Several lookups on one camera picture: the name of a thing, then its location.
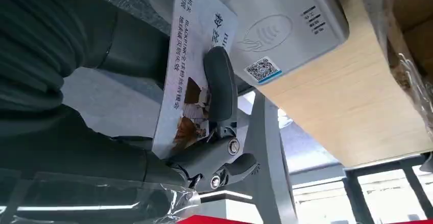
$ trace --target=plastic bag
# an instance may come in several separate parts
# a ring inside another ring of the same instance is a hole
[[[433,140],[433,92],[428,76],[423,76],[406,45],[398,21],[394,17],[395,0],[364,0],[377,40],[388,60],[391,74],[412,100]]]
[[[168,224],[190,217],[200,203],[196,192],[179,186],[58,173],[0,176],[0,186],[1,196],[9,194],[0,220],[14,224]]]

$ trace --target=screw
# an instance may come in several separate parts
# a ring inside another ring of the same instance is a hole
[[[210,187],[212,189],[217,189],[220,186],[221,179],[219,176],[213,176],[210,180]]]
[[[229,153],[231,155],[237,154],[237,152],[239,151],[239,148],[240,148],[240,144],[239,144],[238,140],[233,139],[229,142]]]

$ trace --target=wooden desk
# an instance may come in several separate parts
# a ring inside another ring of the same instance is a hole
[[[433,150],[424,123],[391,76],[362,0],[340,0],[346,43],[260,91],[345,167]]]

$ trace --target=qr code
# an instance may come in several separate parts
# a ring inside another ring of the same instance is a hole
[[[263,57],[262,59],[245,68],[245,71],[255,78],[259,83],[281,73],[281,69],[279,69],[269,57]]]

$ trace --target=floor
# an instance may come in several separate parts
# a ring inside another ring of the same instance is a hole
[[[148,0],[108,1],[162,32],[170,31],[170,25],[152,10]],[[95,131],[110,136],[153,137],[163,93],[152,81],[80,68],[65,79],[62,91],[64,103],[80,111]],[[238,138],[245,140],[249,116],[239,110],[238,117]],[[295,122],[281,129],[281,137],[290,172],[338,163]]]

